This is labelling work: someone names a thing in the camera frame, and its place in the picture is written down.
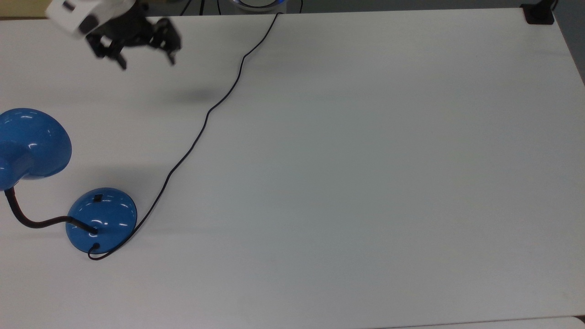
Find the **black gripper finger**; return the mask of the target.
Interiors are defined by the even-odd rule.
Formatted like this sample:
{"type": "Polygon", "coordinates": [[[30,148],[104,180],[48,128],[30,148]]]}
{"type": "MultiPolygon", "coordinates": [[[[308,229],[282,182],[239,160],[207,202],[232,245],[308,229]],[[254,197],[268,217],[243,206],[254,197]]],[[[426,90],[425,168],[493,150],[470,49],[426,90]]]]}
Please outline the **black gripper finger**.
{"type": "Polygon", "coordinates": [[[102,36],[86,36],[86,41],[96,58],[108,58],[116,62],[121,70],[127,69],[126,60],[121,54],[123,44],[113,40],[108,46],[102,43],[102,36]]]}
{"type": "Polygon", "coordinates": [[[150,47],[163,51],[170,65],[176,64],[176,56],[182,50],[182,39],[168,17],[159,19],[153,26],[150,47]]]}

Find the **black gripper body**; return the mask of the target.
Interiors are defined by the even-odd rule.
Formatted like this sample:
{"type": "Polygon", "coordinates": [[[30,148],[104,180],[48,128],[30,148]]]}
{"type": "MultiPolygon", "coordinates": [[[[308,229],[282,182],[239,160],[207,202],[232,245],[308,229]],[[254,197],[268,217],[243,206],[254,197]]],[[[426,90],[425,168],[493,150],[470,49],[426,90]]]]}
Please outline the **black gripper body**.
{"type": "Polygon", "coordinates": [[[85,39],[96,52],[116,52],[124,47],[158,46],[154,27],[141,6],[132,6],[126,13],[90,32],[85,39]]]}

